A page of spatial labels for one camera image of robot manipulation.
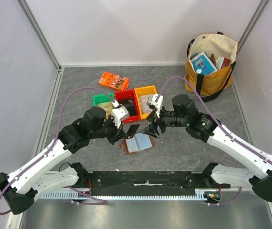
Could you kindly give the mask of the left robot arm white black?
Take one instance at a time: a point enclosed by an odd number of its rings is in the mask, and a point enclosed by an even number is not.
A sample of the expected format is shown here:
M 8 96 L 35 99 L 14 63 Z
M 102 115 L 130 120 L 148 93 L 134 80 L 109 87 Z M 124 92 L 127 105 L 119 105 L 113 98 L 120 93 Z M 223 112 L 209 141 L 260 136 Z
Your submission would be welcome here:
M 88 183 L 88 175 L 81 163 L 74 163 L 52 175 L 47 175 L 47 172 L 86 147 L 92 139 L 106 138 L 113 145 L 125 137 L 123 121 L 128 117 L 128 110 L 120 104 L 114 104 L 109 118 L 102 108 L 94 106 L 82 118 L 63 127 L 51 143 L 28 163 L 9 174 L 1 172 L 0 200 L 4 198 L 10 208 L 5 214 L 23 213 L 36 200 L 59 188 L 84 187 Z

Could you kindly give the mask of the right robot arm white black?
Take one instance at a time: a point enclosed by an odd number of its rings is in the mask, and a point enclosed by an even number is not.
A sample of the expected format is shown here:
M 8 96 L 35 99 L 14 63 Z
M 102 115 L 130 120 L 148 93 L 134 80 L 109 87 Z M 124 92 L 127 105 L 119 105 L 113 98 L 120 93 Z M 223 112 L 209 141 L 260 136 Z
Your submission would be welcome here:
M 224 151 L 245 166 L 242 169 L 211 163 L 211 171 L 201 176 L 205 187 L 218 183 L 250 188 L 258 197 L 272 202 L 271 154 L 244 141 L 210 114 L 199 112 L 186 94 L 172 99 L 172 111 L 165 110 L 162 102 L 161 95 L 149 96 L 147 105 L 152 112 L 147 117 L 149 125 L 144 134 L 158 138 L 168 127 L 184 127 L 191 137 Z

